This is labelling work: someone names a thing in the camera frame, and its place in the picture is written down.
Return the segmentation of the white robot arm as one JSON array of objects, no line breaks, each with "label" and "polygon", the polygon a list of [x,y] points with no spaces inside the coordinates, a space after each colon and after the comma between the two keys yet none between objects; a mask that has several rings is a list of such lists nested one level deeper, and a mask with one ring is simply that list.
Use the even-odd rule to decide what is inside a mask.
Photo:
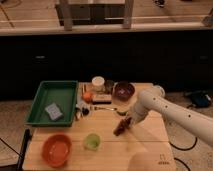
[{"label": "white robot arm", "polygon": [[175,121],[213,147],[213,118],[166,100],[165,91],[161,86],[155,85],[138,93],[136,102],[127,113],[130,124],[143,121],[151,110]]}]

